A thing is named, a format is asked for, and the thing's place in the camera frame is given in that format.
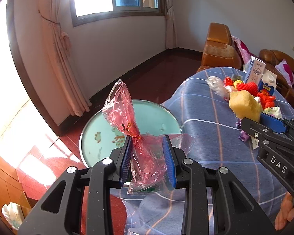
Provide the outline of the right hand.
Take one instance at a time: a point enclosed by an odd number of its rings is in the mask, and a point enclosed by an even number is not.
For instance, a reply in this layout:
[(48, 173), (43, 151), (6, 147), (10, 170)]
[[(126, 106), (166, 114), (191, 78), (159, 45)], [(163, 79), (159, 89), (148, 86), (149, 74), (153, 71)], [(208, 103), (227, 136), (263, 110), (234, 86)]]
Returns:
[(282, 230), (287, 225), (287, 222), (291, 222), (293, 218), (294, 218), (293, 197), (289, 192), (287, 192), (280, 205), (280, 210), (275, 219), (276, 231)]

